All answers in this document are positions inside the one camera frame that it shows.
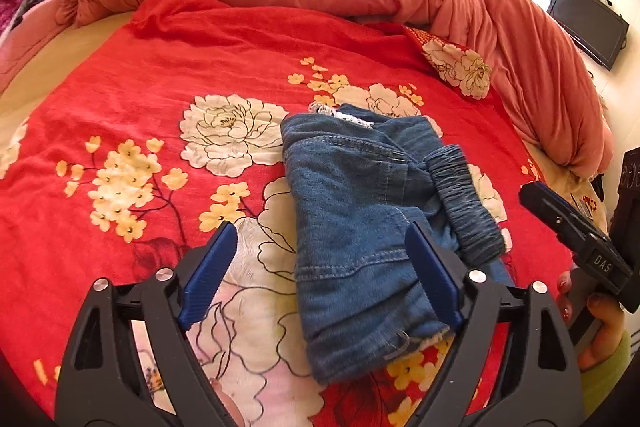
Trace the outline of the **right green sleeve forearm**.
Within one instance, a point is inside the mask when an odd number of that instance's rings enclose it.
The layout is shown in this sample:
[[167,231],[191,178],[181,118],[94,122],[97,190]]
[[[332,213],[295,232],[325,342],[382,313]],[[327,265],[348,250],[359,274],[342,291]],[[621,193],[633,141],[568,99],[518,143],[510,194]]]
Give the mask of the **right green sleeve forearm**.
[[630,336],[623,332],[620,344],[605,361],[580,375],[585,414],[589,417],[604,402],[620,381],[630,363]]

